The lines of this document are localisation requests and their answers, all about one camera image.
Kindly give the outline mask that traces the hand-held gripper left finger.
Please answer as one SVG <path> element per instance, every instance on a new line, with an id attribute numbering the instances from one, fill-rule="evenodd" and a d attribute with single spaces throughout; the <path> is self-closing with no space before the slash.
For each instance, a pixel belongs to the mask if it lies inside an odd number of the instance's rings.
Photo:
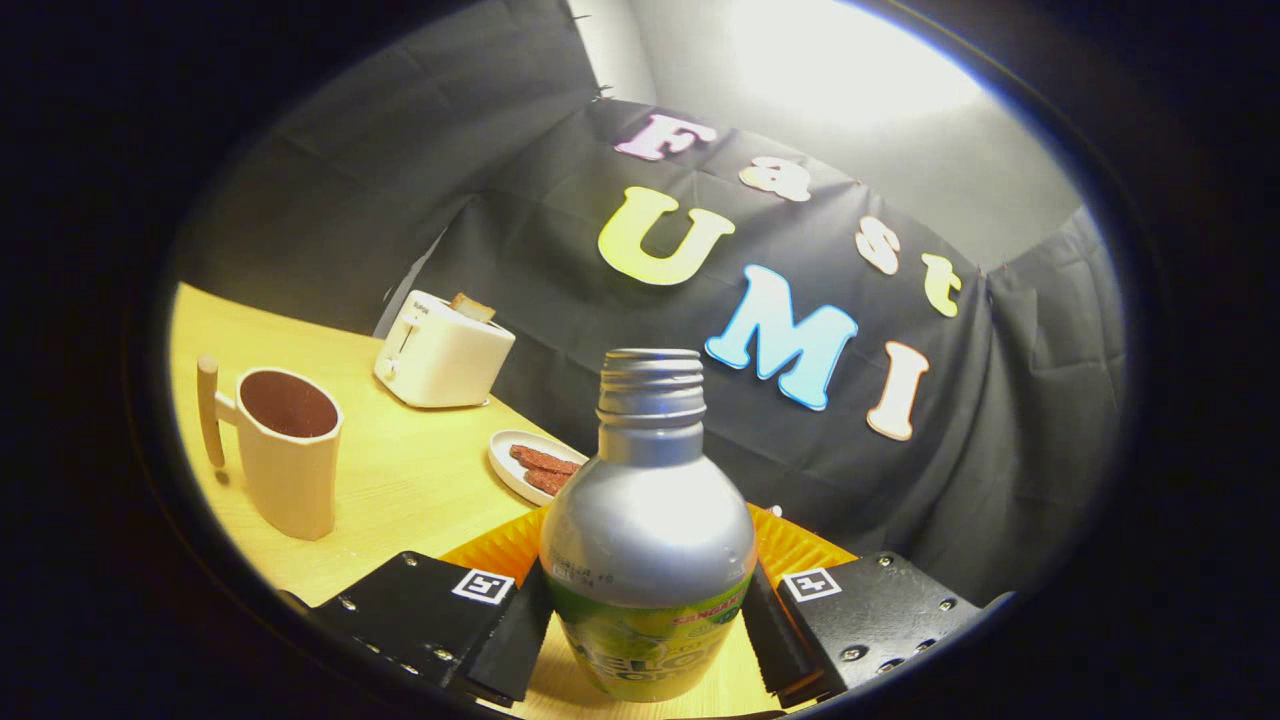
<path id="1" fill-rule="evenodd" d="M 553 614 L 538 547 L 547 510 L 433 557 L 401 551 L 317 603 L 285 602 L 426 687 L 511 708 L 527 698 Z"/>

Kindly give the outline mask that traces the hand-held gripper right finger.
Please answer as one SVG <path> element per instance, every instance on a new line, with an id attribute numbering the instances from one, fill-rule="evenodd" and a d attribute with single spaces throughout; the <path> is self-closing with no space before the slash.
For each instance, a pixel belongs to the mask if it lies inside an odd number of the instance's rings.
<path id="1" fill-rule="evenodd" d="M 749 511 L 758 562 L 742 619 L 764 688 L 785 708 L 860 694 L 960 643 L 1015 596 L 977 606 L 899 553 L 855 557 L 769 510 Z"/>

